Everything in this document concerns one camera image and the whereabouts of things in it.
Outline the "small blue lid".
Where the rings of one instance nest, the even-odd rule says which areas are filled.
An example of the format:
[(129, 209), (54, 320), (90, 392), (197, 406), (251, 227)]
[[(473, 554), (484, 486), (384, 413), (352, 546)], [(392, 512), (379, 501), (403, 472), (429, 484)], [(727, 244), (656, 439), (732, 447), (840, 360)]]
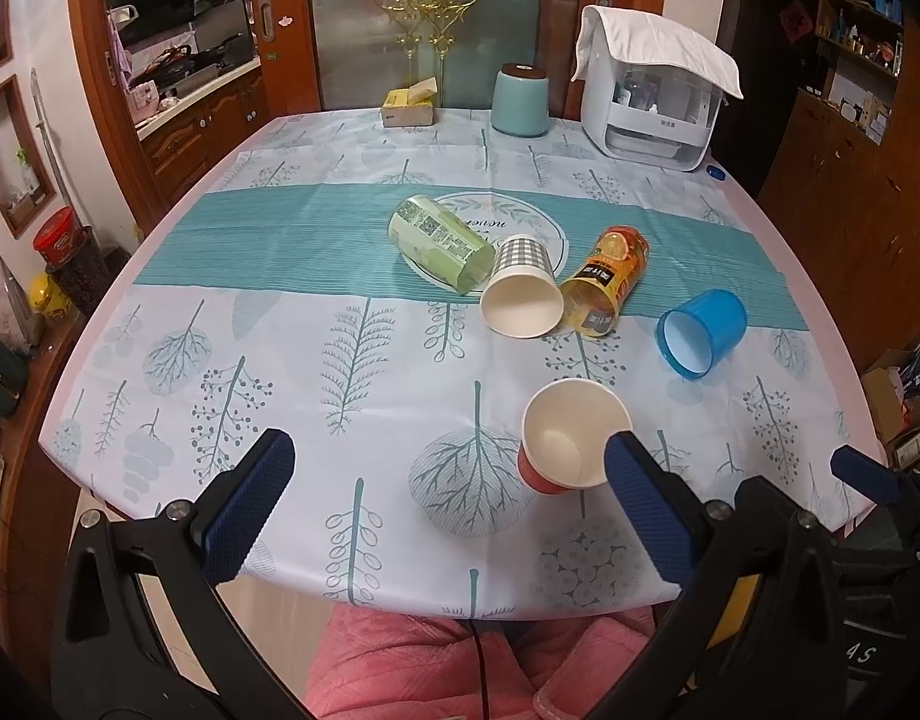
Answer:
[(725, 174), (722, 167), (718, 167), (715, 164), (709, 164), (709, 166), (707, 166), (707, 174), (716, 181), (725, 181), (725, 179), (727, 179), (727, 174)]

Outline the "yellow tissue box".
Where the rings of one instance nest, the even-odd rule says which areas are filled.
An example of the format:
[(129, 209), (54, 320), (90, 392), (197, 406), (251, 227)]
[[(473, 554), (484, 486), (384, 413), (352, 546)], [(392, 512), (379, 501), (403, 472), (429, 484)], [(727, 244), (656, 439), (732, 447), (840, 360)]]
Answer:
[(407, 88), (390, 89), (380, 108), (382, 125), (387, 128), (428, 127), (434, 124), (434, 98), (439, 93), (434, 76)]

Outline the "white appliance box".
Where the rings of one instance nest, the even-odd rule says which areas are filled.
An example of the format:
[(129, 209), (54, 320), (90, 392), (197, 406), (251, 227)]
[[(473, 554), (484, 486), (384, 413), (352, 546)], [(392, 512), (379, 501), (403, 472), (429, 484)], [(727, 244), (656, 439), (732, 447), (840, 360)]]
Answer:
[(722, 89), (691, 71), (625, 64), (597, 47), (581, 124), (605, 156), (689, 172), (706, 156), (723, 103)]

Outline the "tree pattern tablecloth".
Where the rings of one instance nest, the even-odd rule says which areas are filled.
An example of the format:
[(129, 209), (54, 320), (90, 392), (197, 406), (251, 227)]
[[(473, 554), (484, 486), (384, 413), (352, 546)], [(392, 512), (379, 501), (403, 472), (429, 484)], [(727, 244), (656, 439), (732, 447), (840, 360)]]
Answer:
[[(558, 277), (613, 224), (644, 236), (649, 263), (608, 337), (511, 340), (389, 241), (413, 195), (493, 241), (535, 236)], [(548, 383), (611, 388), (647, 452), (702, 497), (764, 475), (829, 528), (864, 507), (829, 469), (870, 430), (852, 364), (750, 206), (707, 166), (610, 160), (574, 122), (515, 138), (481, 110), (405, 130), (366, 110), (286, 117), (141, 245), (40, 440), (106, 504), (146, 517), (278, 427), (296, 471), (248, 569), (339, 603), (520, 619), (659, 603), (672, 587), (610, 493), (522, 483), (522, 413)], [(683, 379), (657, 320), (709, 289), (736, 294), (748, 328)]]

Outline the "white cloth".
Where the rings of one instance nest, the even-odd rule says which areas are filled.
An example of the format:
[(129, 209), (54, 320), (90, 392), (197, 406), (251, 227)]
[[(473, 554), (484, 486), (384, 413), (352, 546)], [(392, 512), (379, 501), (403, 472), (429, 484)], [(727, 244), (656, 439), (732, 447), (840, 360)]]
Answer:
[(585, 5), (576, 41), (572, 82), (587, 78), (593, 54), (593, 36), (603, 32), (611, 59), (644, 67), (675, 67), (711, 82), (735, 99), (743, 98), (739, 70), (732, 55), (723, 52), (700, 32), (649, 11)]

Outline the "dark wooden shelf cabinet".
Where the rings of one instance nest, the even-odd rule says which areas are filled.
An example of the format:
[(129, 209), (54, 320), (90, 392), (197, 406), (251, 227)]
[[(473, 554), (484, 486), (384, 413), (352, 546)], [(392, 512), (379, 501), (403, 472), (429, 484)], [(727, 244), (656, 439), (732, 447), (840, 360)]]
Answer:
[(757, 199), (853, 364), (920, 338), (920, 0), (739, 0)]

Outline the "red bucket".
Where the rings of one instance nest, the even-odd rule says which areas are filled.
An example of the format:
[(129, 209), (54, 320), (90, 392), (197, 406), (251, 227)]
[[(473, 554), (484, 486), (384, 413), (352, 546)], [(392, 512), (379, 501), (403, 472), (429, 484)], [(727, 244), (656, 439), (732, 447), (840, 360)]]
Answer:
[(32, 239), (35, 252), (48, 266), (58, 266), (71, 257), (83, 237), (83, 226), (71, 206), (55, 211)]

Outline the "teal ceramic jar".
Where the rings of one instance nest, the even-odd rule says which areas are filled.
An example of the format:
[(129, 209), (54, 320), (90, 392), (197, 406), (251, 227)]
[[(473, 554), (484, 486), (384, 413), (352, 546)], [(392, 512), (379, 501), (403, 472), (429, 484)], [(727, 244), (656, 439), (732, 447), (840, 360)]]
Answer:
[(549, 128), (549, 78), (535, 65), (504, 64), (492, 93), (491, 125), (512, 137), (541, 137)]

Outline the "green printed cup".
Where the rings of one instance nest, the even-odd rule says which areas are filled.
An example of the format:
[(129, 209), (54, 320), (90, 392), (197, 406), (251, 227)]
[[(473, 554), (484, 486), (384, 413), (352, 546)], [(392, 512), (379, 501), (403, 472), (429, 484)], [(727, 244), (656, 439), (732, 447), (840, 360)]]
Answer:
[(491, 242), (424, 195), (413, 195), (396, 205), (387, 236), (408, 262), (458, 294), (480, 288), (496, 260)]

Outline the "blue plastic cup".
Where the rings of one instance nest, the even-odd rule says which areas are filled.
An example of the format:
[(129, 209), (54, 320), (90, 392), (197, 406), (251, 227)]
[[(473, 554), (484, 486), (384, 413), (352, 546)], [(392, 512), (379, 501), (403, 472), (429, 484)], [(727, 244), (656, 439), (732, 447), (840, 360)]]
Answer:
[(745, 337), (748, 314), (736, 294), (709, 289), (657, 320), (655, 341), (678, 376), (706, 377)]

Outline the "wooden kitchen cabinet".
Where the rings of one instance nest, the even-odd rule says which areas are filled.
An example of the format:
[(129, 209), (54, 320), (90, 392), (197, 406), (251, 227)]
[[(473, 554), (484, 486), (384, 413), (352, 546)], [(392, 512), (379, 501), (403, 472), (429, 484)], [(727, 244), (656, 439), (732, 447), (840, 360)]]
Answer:
[(276, 117), (322, 109), (311, 0), (70, 0), (89, 109), (151, 231)]

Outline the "grey checkered paper cup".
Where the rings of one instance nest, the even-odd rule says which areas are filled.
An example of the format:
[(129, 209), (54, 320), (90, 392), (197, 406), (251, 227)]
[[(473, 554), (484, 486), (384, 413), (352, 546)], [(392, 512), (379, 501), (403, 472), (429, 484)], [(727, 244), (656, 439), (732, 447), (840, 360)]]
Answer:
[(514, 234), (501, 242), (480, 310), (494, 333), (514, 340), (542, 337), (558, 327), (564, 298), (540, 239)]

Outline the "orange printed cup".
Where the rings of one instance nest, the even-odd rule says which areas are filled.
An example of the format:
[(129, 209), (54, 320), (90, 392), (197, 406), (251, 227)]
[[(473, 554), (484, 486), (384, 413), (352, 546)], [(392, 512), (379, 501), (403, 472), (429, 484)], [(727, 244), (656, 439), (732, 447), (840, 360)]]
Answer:
[(606, 337), (647, 262), (649, 244), (635, 227), (607, 227), (581, 268), (561, 284), (567, 327), (587, 337)]

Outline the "pink quilted clothing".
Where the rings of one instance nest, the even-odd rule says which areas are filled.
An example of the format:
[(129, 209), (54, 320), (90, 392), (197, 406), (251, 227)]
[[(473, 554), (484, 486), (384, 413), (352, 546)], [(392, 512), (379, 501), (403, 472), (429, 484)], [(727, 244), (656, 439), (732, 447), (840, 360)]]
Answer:
[(650, 608), (471, 624), (338, 606), (304, 706), (318, 718), (582, 718), (654, 631)]

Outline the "red paper cup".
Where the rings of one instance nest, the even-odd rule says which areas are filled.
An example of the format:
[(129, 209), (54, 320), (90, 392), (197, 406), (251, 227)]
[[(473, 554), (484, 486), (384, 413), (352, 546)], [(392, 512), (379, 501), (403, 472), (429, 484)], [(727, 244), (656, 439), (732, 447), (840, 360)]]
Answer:
[(606, 483), (606, 442), (631, 429), (629, 411), (611, 388), (587, 379), (548, 383), (522, 415), (520, 478), (540, 494), (598, 488)]

